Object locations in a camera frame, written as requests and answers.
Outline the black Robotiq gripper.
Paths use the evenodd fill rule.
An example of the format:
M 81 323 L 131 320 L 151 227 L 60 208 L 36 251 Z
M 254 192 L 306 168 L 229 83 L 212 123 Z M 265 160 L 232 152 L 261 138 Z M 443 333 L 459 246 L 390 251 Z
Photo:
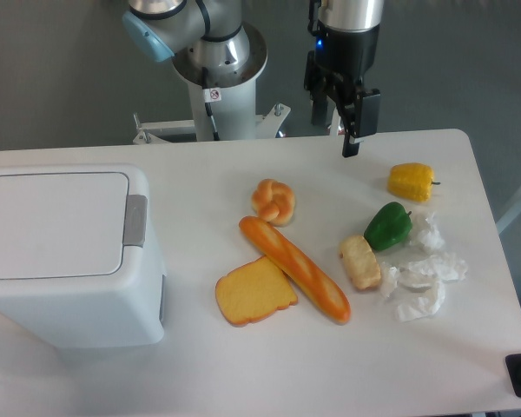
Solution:
M 362 88 L 373 66 L 379 25 L 368 30 L 345 31 L 318 24 L 315 52 L 307 53 L 304 90 L 312 102 L 311 124 L 327 122 L 328 90 L 337 87 L 335 103 L 344 127 L 343 157 L 359 153 L 358 139 L 377 133 L 381 93 Z

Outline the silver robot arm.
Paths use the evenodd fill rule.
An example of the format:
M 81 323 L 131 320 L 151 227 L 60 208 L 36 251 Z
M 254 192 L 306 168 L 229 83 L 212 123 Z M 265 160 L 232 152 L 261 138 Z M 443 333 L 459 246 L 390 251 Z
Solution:
M 312 101 L 311 122 L 326 122 L 334 103 L 343 128 L 342 155 L 355 156 L 359 139 L 372 136 L 380 92 L 367 89 L 384 4 L 381 1 L 312 1 L 304 88 Z M 268 138 L 278 134 L 287 108 L 259 116 L 256 80 L 267 64 L 261 33 L 242 19 L 240 1 L 131 1 L 122 17 L 135 45 L 152 61 L 172 62 L 188 86 L 199 142 Z

